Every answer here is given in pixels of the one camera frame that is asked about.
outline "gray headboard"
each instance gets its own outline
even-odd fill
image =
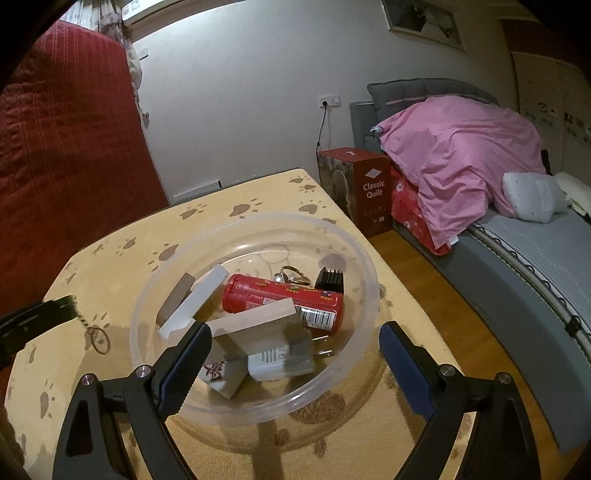
[[[380,153],[379,141],[369,131],[382,120],[417,102],[442,95],[459,95],[482,103],[498,105],[490,93],[466,82],[452,79],[393,80],[370,83],[368,92],[373,102],[353,102],[349,105],[351,127],[356,148]]]

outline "red cylindrical container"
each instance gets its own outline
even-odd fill
[[[276,300],[292,298],[306,325],[334,335],[343,321],[343,294],[316,290],[264,278],[232,275],[222,297],[222,308],[228,313],[253,309]]]

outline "red sofa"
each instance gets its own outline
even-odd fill
[[[41,300],[78,250],[167,206],[125,50],[57,22],[0,95],[0,316]]]

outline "metal ring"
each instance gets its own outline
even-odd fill
[[[292,271],[293,273],[298,274],[299,277],[290,278],[287,273],[284,272],[284,270]],[[285,283],[293,283],[295,285],[302,285],[305,287],[312,283],[310,279],[301,272],[301,270],[298,270],[296,267],[292,267],[291,265],[283,265],[283,267],[281,267],[280,273],[283,277],[283,280],[285,280]]]
[[[87,330],[89,330],[90,343],[92,344],[92,348],[94,348],[97,353],[99,353],[101,355],[106,355],[107,353],[109,353],[111,351],[111,340],[109,339],[109,335],[107,335],[107,332],[105,332],[100,327],[88,327]],[[94,333],[97,330],[100,331],[100,332],[102,332],[103,335],[105,335],[105,339],[107,341],[107,346],[106,346],[105,351],[99,350],[99,348],[95,345],[95,335],[94,335]]]

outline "table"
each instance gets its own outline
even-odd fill
[[[99,355],[77,320],[30,342],[15,360],[5,406],[33,480],[51,478],[61,424],[79,378],[131,372],[129,322],[138,296],[176,249],[196,235],[267,212],[311,215],[352,234],[369,252],[381,283],[381,315],[366,354],[341,384],[285,418],[245,427],[202,426],[170,417],[167,426],[201,480],[391,480],[418,439],[410,410],[377,347],[377,330],[395,319],[438,363],[457,362],[429,318],[354,224],[304,171],[252,180],[141,219],[74,255],[46,300],[75,295],[90,325],[108,333]],[[466,415],[442,478],[454,478],[473,416]],[[150,478],[128,424],[124,440],[138,479]]]

